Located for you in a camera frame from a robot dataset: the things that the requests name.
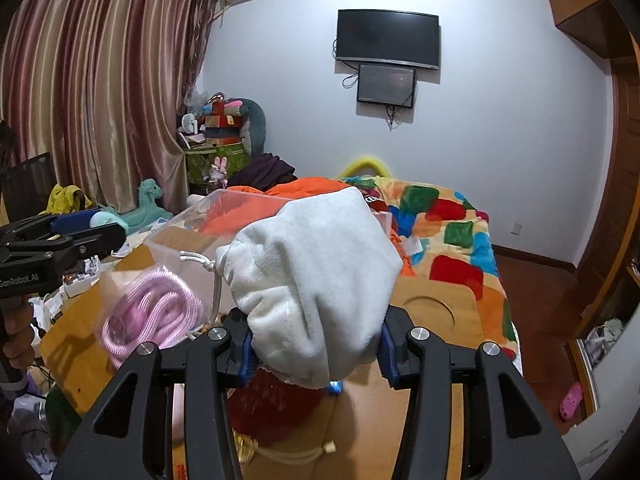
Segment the transparent storage container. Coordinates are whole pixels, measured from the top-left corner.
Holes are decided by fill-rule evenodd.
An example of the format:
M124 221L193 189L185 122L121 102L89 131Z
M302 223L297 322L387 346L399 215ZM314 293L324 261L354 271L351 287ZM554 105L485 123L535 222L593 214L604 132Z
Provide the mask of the transparent storage container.
M231 243L247 225L275 216L290 202L288 198L219 189L168 221L145 240L156 264L165 265L180 276L205 306L212 307L214 276L202 265L181 262L180 251L200 253L214 260L216 249ZM387 236L391 232L391 213L374 213ZM222 283L220 314L236 304L231 290ZM213 312L211 320L218 314Z

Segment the hand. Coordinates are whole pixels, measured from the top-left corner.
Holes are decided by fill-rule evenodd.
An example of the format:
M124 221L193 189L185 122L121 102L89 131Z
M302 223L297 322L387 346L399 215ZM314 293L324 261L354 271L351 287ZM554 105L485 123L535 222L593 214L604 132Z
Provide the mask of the hand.
M34 333L31 327L33 306L22 298L20 308L2 311L4 327L11 338L2 347L2 353L9 359L11 366L21 370L33 363L35 351L31 347Z

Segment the coiled pink rope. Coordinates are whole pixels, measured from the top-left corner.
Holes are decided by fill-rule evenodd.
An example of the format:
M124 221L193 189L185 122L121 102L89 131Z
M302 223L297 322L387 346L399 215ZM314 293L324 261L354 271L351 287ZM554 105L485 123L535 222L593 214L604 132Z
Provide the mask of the coiled pink rope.
M111 363L120 368L140 343L167 348L180 341L204 318L200 299L166 269L137 277L118 300L100 332Z

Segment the colorful blanket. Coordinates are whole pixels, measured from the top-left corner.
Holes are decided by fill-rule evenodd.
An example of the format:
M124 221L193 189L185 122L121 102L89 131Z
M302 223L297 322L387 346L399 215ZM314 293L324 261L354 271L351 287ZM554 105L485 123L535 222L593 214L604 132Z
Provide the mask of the colorful blanket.
M457 191L393 178L354 177L345 183L381 198L394 216L400 240L414 238L422 250L410 256L403 273L471 289L478 302L484 336L514 358L516 337L489 239L486 213Z

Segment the yellow clothing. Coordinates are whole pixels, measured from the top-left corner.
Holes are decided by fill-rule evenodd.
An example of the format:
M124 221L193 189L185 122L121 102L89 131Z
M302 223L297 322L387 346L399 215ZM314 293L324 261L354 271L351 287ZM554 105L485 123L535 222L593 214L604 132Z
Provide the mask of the yellow clothing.
M82 189L78 186L66 186L62 187L60 184L56 184L51 190L49 195L49 203L47 208L40 214L52 213L52 214L66 214L77 213L80 211L80 198L79 193L82 193ZM84 209L91 207L91 200L85 197Z

